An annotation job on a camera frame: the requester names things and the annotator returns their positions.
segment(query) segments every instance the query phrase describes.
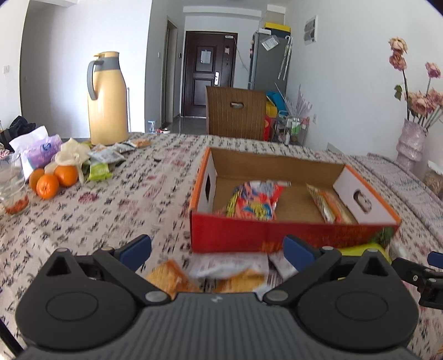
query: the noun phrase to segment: floral tablecloth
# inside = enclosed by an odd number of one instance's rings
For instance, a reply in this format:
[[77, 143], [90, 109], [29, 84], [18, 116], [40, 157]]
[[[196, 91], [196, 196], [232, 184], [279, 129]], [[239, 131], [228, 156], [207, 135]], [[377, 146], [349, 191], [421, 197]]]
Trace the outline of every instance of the floral tablecloth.
[[[31, 196], [25, 213], [0, 215], [0, 316], [23, 340], [14, 321], [15, 308], [39, 268], [57, 247], [90, 254], [107, 244], [120, 247], [140, 234], [152, 239], [152, 255], [138, 270], [142, 276], [173, 258], [186, 269], [190, 231], [187, 208], [201, 158], [207, 146], [349, 163], [372, 184], [402, 217], [390, 254], [401, 253], [426, 264], [432, 251], [443, 251], [440, 239], [442, 204], [413, 177], [387, 159], [348, 157], [296, 146], [216, 136], [146, 135], [152, 145], [127, 155], [100, 183], [74, 186], [54, 199]], [[410, 288], [418, 299], [418, 293]], [[420, 308], [420, 323], [410, 349], [423, 359], [437, 359], [443, 344], [441, 311]], [[2, 348], [4, 357], [10, 356]]]

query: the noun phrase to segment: pink vase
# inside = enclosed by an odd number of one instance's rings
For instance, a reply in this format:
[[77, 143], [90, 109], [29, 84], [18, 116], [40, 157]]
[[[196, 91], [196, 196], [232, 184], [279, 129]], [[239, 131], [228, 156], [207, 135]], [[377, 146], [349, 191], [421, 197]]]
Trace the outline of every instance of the pink vase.
[[404, 120], [403, 130], [398, 139], [396, 162], [410, 171], [414, 171], [415, 165], [423, 157], [424, 143], [427, 130], [416, 122]]

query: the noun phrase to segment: orange fruit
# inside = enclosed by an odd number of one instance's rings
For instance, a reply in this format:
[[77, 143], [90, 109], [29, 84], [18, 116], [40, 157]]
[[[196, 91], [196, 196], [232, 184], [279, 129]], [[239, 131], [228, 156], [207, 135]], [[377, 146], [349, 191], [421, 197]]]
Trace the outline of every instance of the orange fruit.
[[29, 186], [34, 192], [37, 191], [37, 182], [43, 175], [45, 175], [45, 169], [35, 169], [29, 177]]
[[42, 199], [52, 199], [59, 188], [58, 179], [54, 175], [43, 175], [37, 182], [37, 195]]
[[54, 175], [60, 185], [66, 188], [74, 185], [78, 180], [78, 172], [75, 166], [57, 166], [54, 170]]

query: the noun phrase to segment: yellow thermos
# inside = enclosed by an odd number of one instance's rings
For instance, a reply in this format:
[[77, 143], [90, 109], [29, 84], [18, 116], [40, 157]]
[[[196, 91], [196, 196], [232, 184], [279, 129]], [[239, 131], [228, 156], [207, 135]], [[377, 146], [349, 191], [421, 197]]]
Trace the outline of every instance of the yellow thermos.
[[119, 53], [102, 52], [88, 66], [89, 130], [93, 145], [128, 139], [128, 99]]

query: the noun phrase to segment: chair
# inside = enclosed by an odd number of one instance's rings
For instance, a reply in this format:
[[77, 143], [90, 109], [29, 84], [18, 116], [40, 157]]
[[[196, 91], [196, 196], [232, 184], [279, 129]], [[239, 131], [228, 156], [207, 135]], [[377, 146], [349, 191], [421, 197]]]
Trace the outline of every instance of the chair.
[[231, 87], [206, 87], [209, 135], [263, 140], [266, 94]]

